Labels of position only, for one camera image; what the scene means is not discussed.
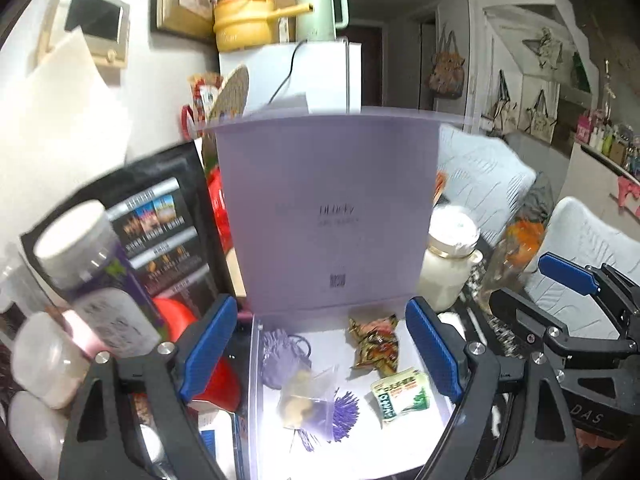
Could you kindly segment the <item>brown cereal snack packet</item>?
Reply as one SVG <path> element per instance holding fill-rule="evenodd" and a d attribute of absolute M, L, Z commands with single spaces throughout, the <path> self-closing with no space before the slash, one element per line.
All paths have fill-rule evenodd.
<path fill-rule="evenodd" d="M 398 370 L 399 341 L 395 333 L 396 314 L 359 323 L 349 319 L 348 332 L 356 341 L 355 370 L 375 368 L 382 377 L 392 376 Z"/>

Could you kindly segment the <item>pale green electric kettle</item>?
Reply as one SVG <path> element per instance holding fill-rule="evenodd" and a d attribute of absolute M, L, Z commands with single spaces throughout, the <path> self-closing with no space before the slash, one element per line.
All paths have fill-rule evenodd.
<path fill-rule="evenodd" d="M 296 18 L 297 41 L 333 41 L 336 33 L 349 25 L 348 0 L 295 0 L 308 3 L 309 13 Z"/>

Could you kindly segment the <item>clear glass mug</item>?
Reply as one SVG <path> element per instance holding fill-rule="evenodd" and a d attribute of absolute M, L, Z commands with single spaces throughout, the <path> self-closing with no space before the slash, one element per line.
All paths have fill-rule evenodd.
<path fill-rule="evenodd" d="M 489 298 L 497 289 L 511 286 L 533 260 L 544 240 L 544 225 L 525 219 L 516 219 L 504 231 L 492 254 L 478 293 L 478 304 L 491 312 Z"/>

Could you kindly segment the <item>clear bag with white item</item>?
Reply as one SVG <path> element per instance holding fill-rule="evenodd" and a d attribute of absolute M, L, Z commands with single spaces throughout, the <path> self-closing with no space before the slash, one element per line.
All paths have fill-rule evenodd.
<path fill-rule="evenodd" d="M 299 370 L 281 389 L 278 412 L 283 426 L 319 440 L 333 440 L 338 367 Z"/>

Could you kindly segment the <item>white mini fridge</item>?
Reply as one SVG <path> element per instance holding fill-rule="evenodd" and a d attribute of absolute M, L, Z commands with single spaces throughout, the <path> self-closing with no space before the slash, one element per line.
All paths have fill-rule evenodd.
<path fill-rule="evenodd" d="M 346 40 L 291 42 L 219 55 L 224 76 L 240 65 L 247 68 L 250 77 L 247 114 L 299 96 L 306 99 L 311 113 L 360 111 L 360 44 Z"/>

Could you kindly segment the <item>black printed food bag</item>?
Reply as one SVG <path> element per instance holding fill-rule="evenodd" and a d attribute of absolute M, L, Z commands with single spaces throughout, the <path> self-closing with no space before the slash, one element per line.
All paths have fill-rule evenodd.
<path fill-rule="evenodd" d="M 130 162 L 73 192 L 21 235 L 28 262 L 42 273 L 35 242 L 53 220 L 88 200 L 100 202 L 138 282 L 202 316 L 232 284 L 204 169 L 192 142 Z"/>

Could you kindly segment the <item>white lidded purple jar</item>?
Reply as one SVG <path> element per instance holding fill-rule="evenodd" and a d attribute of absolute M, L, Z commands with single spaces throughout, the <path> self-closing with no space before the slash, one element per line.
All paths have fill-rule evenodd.
<path fill-rule="evenodd" d="M 162 341 L 165 322 L 98 200 L 58 216 L 32 252 L 56 292 L 115 356 L 145 356 Z"/>

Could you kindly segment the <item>green white medicine packet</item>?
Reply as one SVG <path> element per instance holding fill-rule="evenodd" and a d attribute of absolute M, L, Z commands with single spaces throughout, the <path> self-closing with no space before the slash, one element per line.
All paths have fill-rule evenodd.
<path fill-rule="evenodd" d="M 415 367 L 377 380 L 370 390 L 382 428 L 399 417 L 427 411 L 432 405 L 430 378 Z"/>

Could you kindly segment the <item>white ceramic lidded pot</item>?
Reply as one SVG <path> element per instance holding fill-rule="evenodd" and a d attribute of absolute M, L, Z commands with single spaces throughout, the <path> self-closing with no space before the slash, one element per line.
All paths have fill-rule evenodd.
<path fill-rule="evenodd" d="M 483 254 L 476 248 L 480 230 L 464 208 L 437 205 L 431 216 L 427 248 L 418 281 L 418 295 L 436 312 L 456 302 Z"/>

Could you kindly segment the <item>light blue leaf cushion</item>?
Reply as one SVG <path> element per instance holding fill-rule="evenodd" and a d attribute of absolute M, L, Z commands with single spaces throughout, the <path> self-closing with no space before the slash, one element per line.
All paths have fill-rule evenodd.
<path fill-rule="evenodd" d="M 439 127 L 438 169 L 446 174 L 446 199 L 468 212 L 491 247 L 536 180 L 535 170 L 503 140 L 448 124 Z"/>

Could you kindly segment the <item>wall intercom panel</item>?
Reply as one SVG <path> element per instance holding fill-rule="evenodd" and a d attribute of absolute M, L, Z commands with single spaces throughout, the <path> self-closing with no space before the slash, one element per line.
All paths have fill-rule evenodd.
<path fill-rule="evenodd" d="M 130 6 L 122 0 L 51 0 L 38 40 L 37 62 L 79 28 L 96 65 L 126 68 L 129 12 Z"/>

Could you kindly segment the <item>hanging patterned tote bag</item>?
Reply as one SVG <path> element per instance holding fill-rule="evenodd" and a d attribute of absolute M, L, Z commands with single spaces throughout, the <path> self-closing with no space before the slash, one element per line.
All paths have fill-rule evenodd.
<path fill-rule="evenodd" d="M 464 64 L 465 58 L 459 52 L 456 33 L 443 29 L 427 87 L 439 98 L 459 99 L 464 89 Z"/>

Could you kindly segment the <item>red plastic container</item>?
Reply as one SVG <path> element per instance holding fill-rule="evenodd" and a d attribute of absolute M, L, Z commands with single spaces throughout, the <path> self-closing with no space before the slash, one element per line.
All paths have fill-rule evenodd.
<path fill-rule="evenodd" d="M 157 297 L 154 304 L 168 324 L 169 340 L 178 348 L 175 375 L 181 400 L 235 412 L 241 401 L 240 381 L 224 356 L 238 320 L 235 299 L 218 296 L 202 318 L 178 300 Z"/>

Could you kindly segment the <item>open lavender gift box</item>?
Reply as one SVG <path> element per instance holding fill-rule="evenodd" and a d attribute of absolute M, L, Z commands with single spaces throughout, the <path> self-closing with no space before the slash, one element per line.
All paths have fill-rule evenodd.
<path fill-rule="evenodd" d="M 433 207 L 444 114 L 370 108 L 355 114 L 270 114 L 213 126 L 233 248 L 253 312 L 248 474 L 253 479 L 377 479 L 422 467 L 451 403 L 435 388 L 425 411 L 383 424 L 374 370 L 356 370 L 350 320 L 403 315 L 416 294 Z M 307 451 L 262 382 L 265 332 L 311 346 L 315 372 L 359 416 L 338 442 Z"/>

